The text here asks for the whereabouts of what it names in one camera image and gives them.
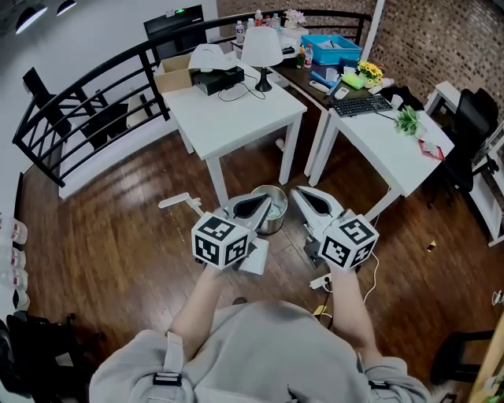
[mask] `white cube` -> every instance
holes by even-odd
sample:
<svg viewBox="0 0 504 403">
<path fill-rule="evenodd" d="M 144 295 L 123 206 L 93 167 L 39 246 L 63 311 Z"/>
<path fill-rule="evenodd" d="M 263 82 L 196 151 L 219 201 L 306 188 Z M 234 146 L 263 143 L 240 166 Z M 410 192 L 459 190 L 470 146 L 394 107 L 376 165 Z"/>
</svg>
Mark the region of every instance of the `white cube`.
<svg viewBox="0 0 504 403">
<path fill-rule="evenodd" d="M 191 230 L 192 253 L 216 268 L 245 257 L 249 230 L 212 213 L 205 213 Z"/>
<path fill-rule="evenodd" d="M 350 270 L 365 261 L 380 235 L 362 216 L 329 226 L 318 251 L 319 256 L 343 270 Z"/>
</svg>

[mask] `black buckle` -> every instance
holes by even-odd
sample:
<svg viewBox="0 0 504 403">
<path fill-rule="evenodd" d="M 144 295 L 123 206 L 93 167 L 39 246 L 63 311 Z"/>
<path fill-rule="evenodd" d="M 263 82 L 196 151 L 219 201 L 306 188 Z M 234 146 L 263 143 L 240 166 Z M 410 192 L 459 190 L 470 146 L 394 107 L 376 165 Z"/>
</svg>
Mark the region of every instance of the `black buckle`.
<svg viewBox="0 0 504 403">
<path fill-rule="evenodd" d="M 154 385 L 182 386 L 182 375 L 177 372 L 158 372 L 154 375 Z"/>
<path fill-rule="evenodd" d="M 369 381 L 371 389 L 390 389 L 391 386 L 384 381 Z"/>
</svg>

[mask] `ceiling light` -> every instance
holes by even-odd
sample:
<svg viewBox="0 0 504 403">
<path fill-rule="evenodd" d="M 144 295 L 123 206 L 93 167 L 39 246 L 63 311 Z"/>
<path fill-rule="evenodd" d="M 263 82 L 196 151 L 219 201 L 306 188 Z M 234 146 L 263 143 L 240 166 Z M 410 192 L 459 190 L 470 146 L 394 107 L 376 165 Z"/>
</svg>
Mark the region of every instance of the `ceiling light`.
<svg viewBox="0 0 504 403">
<path fill-rule="evenodd" d="M 17 20 L 16 34 L 20 34 L 22 31 L 28 28 L 28 26 L 32 25 L 46 11 L 47 7 L 45 7 L 42 3 L 28 7 L 21 13 L 19 20 Z"/>
<path fill-rule="evenodd" d="M 77 6 L 77 3 L 75 2 L 75 0 L 65 0 L 57 8 L 56 15 L 57 16 L 62 15 L 65 11 L 71 9 L 73 6 Z"/>
</svg>

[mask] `black stool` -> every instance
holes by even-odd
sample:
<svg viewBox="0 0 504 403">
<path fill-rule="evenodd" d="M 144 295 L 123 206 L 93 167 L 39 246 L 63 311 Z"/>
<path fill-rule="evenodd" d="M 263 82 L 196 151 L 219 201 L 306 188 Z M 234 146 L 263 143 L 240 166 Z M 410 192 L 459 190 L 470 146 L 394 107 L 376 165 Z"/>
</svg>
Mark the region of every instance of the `black stool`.
<svg viewBox="0 0 504 403">
<path fill-rule="evenodd" d="M 476 340 L 490 340 L 494 331 L 478 331 L 476 333 L 456 332 L 443 342 L 431 368 L 432 385 L 441 385 L 447 380 L 474 383 L 481 365 L 463 364 L 465 343 Z"/>
</svg>

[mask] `gray shirt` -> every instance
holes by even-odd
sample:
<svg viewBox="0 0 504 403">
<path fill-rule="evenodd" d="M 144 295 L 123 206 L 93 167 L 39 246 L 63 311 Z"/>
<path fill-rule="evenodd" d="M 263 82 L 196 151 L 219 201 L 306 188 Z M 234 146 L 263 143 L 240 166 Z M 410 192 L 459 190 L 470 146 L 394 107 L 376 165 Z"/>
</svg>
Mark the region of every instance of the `gray shirt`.
<svg viewBox="0 0 504 403">
<path fill-rule="evenodd" d="M 278 301 L 216 313 L 209 339 L 183 367 L 183 384 L 153 386 L 163 371 L 166 337 L 143 331 L 91 380 L 91 403 L 430 401 L 428 391 L 393 357 L 363 368 L 350 345 L 306 310 Z M 385 381 L 388 390 L 372 389 Z"/>
</svg>

